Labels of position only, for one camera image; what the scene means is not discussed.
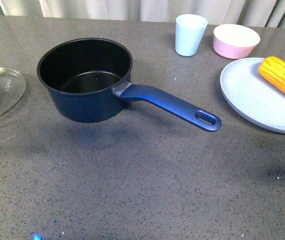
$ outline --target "pan handle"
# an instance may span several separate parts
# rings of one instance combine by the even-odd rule
[[[222,126],[222,121],[214,114],[153,86],[124,81],[112,93],[125,102],[151,103],[207,132],[217,131]]]

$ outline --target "corn on the cob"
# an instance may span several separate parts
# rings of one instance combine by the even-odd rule
[[[258,68],[259,74],[285,94],[285,61],[276,56],[265,58]]]

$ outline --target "saucepan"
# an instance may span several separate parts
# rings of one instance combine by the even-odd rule
[[[50,49],[39,60],[37,76],[57,110],[81,123],[117,115],[130,102],[146,101],[208,132],[222,121],[216,115],[149,85],[132,84],[133,57],[120,43],[80,38]]]

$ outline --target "white curtain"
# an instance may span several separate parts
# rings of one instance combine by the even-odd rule
[[[209,24],[285,28],[285,0],[0,0],[0,15],[175,22],[197,14]]]

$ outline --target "light blue cup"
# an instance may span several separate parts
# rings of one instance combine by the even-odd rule
[[[179,55],[189,57],[197,52],[208,21],[198,15],[183,14],[176,18],[175,50]]]

